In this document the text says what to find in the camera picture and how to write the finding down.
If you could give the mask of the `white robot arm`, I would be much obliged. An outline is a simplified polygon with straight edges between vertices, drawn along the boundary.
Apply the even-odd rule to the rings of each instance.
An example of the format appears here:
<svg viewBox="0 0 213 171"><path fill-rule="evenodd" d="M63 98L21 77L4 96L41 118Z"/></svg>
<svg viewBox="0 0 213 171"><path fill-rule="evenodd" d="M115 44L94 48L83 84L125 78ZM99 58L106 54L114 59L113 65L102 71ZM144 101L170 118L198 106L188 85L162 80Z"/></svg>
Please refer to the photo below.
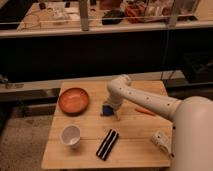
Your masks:
<svg viewBox="0 0 213 171"><path fill-rule="evenodd" d="M139 90L128 75L107 83L107 103L118 110L123 100L143 106L171 121L169 171L213 171L213 101L192 96L184 100Z"/></svg>

